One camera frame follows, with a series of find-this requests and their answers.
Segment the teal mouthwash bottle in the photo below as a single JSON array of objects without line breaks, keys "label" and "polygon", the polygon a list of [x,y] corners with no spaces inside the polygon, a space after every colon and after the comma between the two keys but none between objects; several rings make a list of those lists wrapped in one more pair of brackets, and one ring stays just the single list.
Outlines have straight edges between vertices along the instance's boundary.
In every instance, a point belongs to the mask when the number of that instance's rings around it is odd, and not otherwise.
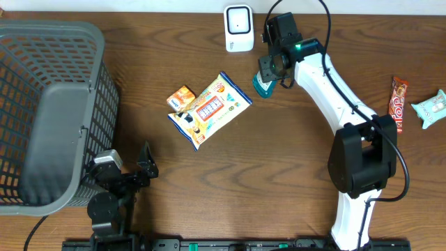
[{"label": "teal mouthwash bottle", "polygon": [[256,92],[262,98],[270,98],[273,93],[273,90],[276,86],[277,80],[264,82],[261,78],[261,73],[258,72],[253,77],[252,83],[253,83],[253,86],[254,86]]}]

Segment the yellow snack bag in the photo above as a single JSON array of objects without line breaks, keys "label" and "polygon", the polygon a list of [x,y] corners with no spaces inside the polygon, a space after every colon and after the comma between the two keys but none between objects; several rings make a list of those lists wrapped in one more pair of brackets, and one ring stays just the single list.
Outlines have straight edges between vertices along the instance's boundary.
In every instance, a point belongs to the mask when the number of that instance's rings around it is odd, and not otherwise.
[{"label": "yellow snack bag", "polygon": [[198,98],[168,118],[197,151],[251,104],[252,99],[222,71]]}]

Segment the small orange snack packet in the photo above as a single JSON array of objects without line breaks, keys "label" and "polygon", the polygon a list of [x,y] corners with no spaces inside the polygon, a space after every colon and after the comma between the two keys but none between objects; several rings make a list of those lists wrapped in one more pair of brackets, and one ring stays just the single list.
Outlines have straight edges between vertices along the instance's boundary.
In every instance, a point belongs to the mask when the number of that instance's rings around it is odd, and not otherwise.
[{"label": "small orange snack packet", "polygon": [[182,86],[167,98],[167,104],[175,112],[179,112],[185,109],[195,98],[195,94],[187,86]]}]

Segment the red brown chocolate bar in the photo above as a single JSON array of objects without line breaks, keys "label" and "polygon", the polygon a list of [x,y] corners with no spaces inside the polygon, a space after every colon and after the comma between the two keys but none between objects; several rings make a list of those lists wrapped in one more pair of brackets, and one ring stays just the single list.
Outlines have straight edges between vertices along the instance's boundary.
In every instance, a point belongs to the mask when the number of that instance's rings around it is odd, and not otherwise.
[{"label": "red brown chocolate bar", "polygon": [[394,119],[397,125],[397,133],[403,132],[403,111],[408,89],[408,81],[399,77],[392,78],[392,91],[388,105],[388,114]]}]

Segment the teal wet wipes pack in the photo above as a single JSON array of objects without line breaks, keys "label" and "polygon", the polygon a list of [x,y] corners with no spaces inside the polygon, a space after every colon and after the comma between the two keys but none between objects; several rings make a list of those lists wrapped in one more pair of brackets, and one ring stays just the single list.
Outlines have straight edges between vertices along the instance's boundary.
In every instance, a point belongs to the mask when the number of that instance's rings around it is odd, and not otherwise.
[{"label": "teal wet wipes pack", "polygon": [[445,118],[445,93],[439,89],[434,97],[411,106],[417,116],[423,120],[422,129],[425,130],[436,121]]}]

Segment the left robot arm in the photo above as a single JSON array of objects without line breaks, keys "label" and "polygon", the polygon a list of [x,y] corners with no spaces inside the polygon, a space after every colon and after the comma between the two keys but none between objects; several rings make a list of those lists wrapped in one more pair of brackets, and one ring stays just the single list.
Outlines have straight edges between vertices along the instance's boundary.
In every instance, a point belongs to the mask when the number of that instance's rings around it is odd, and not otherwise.
[{"label": "left robot arm", "polygon": [[123,161],[114,149],[103,151],[92,160],[87,175],[104,189],[94,195],[87,206],[92,221],[92,250],[149,249],[144,235],[130,231],[136,194],[159,175],[148,143],[142,146],[137,165],[137,171],[123,173]]}]

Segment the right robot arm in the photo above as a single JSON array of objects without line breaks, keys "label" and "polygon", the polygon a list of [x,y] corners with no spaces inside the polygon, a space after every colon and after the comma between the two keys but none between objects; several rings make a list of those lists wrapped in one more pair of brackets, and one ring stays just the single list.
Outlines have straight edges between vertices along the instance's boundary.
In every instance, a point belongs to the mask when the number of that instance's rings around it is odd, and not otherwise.
[{"label": "right robot arm", "polygon": [[259,59],[260,83],[290,79],[316,103],[334,133],[328,172],[339,192],[330,235],[339,250],[369,246],[375,203],[397,167],[397,125],[378,116],[349,88],[316,38],[267,38],[268,55]]}]

